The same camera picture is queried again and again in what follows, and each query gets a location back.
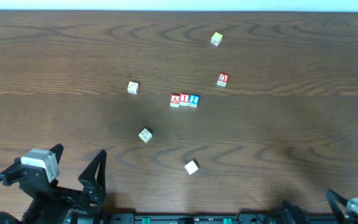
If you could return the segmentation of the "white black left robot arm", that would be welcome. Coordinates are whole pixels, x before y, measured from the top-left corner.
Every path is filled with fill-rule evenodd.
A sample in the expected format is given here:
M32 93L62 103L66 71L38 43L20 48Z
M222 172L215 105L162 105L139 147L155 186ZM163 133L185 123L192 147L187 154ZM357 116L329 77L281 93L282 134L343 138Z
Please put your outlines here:
M5 186L19 183L32 198L28 209L18 220L0 212L0 223L109 223L102 209L106 198L106 151L101 150L79 175L82 190L58 186L59 162L64 147L57 144L49 150L32 149L0 173Z

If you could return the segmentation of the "red letter A block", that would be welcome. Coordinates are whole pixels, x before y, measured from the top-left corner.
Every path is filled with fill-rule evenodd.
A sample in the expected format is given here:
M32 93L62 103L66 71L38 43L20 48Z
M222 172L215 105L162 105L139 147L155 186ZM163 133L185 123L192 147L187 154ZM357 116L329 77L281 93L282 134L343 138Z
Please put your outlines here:
M180 106L180 96L179 95L171 95L170 96L170 106L178 108Z

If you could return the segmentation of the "blue number 2 block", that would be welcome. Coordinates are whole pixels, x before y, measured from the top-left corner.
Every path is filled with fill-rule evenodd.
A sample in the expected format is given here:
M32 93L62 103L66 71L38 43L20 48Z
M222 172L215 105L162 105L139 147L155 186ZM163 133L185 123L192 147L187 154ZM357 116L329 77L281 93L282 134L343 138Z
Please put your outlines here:
M190 95L188 106L196 108L198 106L200 97L198 95Z

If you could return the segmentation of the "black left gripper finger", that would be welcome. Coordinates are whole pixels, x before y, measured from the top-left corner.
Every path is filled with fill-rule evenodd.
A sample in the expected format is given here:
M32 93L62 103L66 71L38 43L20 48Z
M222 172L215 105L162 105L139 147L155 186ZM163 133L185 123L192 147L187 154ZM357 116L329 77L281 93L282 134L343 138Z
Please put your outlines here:
M64 147L62 144L57 144L50 149L51 152L55 154L55 158L57 160L57 164L59 164L61 156L63 154Z
M78 177L90 202L97 205L102 205L106 198L106 157L106 151L100 150Z

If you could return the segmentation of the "red letter I block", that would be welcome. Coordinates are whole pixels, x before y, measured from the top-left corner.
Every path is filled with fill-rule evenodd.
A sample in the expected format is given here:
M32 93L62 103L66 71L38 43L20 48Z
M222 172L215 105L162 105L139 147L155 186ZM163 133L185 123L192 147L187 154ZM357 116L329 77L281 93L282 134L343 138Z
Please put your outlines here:
M188 106L189 98L190 98L190 94L187 93L180 94L180 101L179 101L180 106Z

